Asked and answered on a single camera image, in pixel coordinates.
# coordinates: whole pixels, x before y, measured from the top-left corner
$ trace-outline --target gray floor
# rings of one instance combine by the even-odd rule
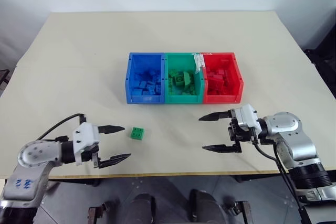
[[[98,187],[60,183],[44,197],[35,224],[87,223],[88,208],[111,201],[115,207],[97,224],[122,223],[123,212],[140,193],[156,198],[158,223],[188,222],[188,196],[191,189],[211,193],[223,203],[228,197],[248,200],[254,223],[300,223],[294,199],[281,177],[238,183],[230,176],[174,176],[104,179]],[[227,223],[244,223],[241,216]]]

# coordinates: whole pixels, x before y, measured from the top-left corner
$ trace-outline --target white table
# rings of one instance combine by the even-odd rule
[[[244,79],[241,104],[126,104],[128,54],[141,51],[235,52]],[[0,98],[0,177],[12,173],[25,143],[77,112],[96,125],[126,128],[101,136],[102,158],[132,156],[104,169],[64,165],[51,178],[275,173],[275,164],[248,143],[241,154],[202,149],[232,142],[229,120],[198,118],[245,103],[260,117],[296,114],[325,168],[336,168],[336,101],[275,12],[54,13]],[[77,124],[50,137],[71,135]],[[133,126],[145,128],[143,141],[129,138]],[[271,146],[262,148],[272,154]]]

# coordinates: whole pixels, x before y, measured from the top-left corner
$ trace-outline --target blue bin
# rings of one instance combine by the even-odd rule
[[[127,103],[164,103],[164,53],[131,52],[125,88]]]

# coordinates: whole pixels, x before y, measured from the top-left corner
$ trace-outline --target red plastic bin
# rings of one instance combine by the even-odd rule
[[[203,52],[203,103],[240,103],[244,82],[233,52]]]

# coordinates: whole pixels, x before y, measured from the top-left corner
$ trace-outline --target green bin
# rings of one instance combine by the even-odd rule
[[[204,78],[196,72],[197,53],[165,53],[165,103],[202,103]]]

